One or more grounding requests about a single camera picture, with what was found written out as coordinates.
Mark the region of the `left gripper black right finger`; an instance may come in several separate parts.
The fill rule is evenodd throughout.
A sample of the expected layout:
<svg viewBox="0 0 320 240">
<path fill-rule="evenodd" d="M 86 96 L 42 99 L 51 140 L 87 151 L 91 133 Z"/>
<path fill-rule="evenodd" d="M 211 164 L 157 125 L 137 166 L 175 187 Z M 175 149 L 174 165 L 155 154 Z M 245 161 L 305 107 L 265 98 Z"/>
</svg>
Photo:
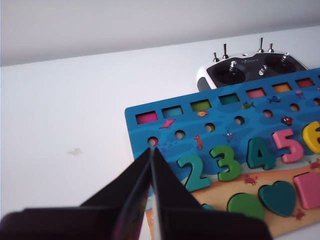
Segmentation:
<svg viewBox="0 0 320 240">
<path fill-rule="evenodd" d="M 192 226 L 203 207 L 173 173 L 165 158 L 155 148 L 151 153 L 153 232 L 156 240 L 194 240 Z"/>
</svg>

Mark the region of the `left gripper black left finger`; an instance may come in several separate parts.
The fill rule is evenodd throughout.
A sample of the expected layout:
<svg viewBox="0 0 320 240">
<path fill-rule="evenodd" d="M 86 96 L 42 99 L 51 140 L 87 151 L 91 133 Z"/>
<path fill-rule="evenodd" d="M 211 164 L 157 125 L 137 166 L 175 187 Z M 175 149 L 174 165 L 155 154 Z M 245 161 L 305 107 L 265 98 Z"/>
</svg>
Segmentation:
<svg viewBox="0 0 320 240">
<path fill-rule="evenodd" d="M 100 210 L 100 240 L 137 240 L 151 184 L 151 149 L 147 148 L 116 179 L 80 206 Z"/>
</svg>

